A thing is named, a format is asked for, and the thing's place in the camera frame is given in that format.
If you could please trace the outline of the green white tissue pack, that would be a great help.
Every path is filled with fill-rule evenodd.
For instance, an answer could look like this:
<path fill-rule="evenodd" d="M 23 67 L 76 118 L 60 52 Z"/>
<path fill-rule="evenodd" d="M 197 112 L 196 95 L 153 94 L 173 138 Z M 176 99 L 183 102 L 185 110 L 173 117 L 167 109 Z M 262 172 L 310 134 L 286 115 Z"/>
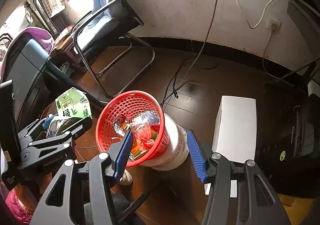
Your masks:
<path fill-rule="evenodd" d="M 81 119 L 92 118 L 91 106 L 86 94 L 76 88 L 70 88 L 56 100 L 57 115 L 47 129 L 47 138 L 61 135 L 72 124 Z"/>

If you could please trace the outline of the red mesh trash basket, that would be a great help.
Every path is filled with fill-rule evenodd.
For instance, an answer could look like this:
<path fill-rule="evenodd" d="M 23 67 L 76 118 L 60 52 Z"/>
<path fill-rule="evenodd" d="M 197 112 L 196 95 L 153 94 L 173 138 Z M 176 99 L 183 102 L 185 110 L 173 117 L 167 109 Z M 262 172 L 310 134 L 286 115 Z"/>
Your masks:
<path fill-rule="evenodd" d="M 95 129 L 99 152 L 105 153 L 112 144 L 120 142 L 127 130 L 133 132 L 131 154 L 141 153 L 135 159 L 130 158 L 127 167 L 158 159 L 169 148 L 163 110 L 147 92 L 124 92 L 103 109 Z"/>

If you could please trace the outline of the white plastic bucket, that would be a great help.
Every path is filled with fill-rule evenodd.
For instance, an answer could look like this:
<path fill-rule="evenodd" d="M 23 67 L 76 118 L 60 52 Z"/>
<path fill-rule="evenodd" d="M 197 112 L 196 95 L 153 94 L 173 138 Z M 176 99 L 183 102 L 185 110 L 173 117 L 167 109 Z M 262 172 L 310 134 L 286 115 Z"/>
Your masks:
<path fill-rule="evenodd" d="M 165 153 L 141 164 L 157 171 L 169 171 L 179 167 L 188 157 L 187 132 L 167 114 L 164 114 L 165 128 L 170 141 Z"/>

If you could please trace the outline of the white box on floor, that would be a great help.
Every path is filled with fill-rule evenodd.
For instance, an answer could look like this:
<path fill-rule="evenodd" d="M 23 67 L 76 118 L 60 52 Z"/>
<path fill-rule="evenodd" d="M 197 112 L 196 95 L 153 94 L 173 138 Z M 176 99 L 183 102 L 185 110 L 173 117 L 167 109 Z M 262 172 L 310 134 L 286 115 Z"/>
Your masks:
<path fill-rule="evenodd" d="M 257 108 L 253 98 L 222 96 L 216 116 L 212 152 L 228 160 L 254 160 L 257 142 Z"/>

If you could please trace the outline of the black chair blue cushion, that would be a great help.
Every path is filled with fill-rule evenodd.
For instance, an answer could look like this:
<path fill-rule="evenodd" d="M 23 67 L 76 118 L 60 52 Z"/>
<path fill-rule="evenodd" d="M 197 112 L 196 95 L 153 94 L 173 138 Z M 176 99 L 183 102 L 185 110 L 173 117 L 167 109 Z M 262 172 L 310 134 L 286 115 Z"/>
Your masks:
<path fill-rule="evenodd" d="M 72 28 L 75 52 L 106 98 L 112 99 L 129 87 L 155 59 L 152 46 L 130 31 L 144 23 L 127 0 L 93 0 L 93 9 Z M 102 70 L 91 63 L 107 47 L 124 39 L 129 46 Z"/>

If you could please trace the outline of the purple tablecloth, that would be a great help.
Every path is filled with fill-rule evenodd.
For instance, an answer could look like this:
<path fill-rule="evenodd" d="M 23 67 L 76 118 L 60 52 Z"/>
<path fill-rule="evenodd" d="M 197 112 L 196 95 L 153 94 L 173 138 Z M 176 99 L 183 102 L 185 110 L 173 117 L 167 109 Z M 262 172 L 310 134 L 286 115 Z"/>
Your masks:
<path fill-rule="evenodd" d="M 17 46 L 18 42 L 22 41 L 22 36 L 29 35 L 32 39 L 34 39 L 45 51 L 48 55 L 51 54 L 54 48 L 54 39 L 52 35 L 45 29 L 39 27 L 27 27 L 23 29 L 9 44 L 7 51 L 4 54 L 3 60 L 1 61 L 1 81 L 3 82 L 5 77 L 5 69 L 6 65 L 9 62 L 10 56 L 14 52 L 14 46 Z"/>

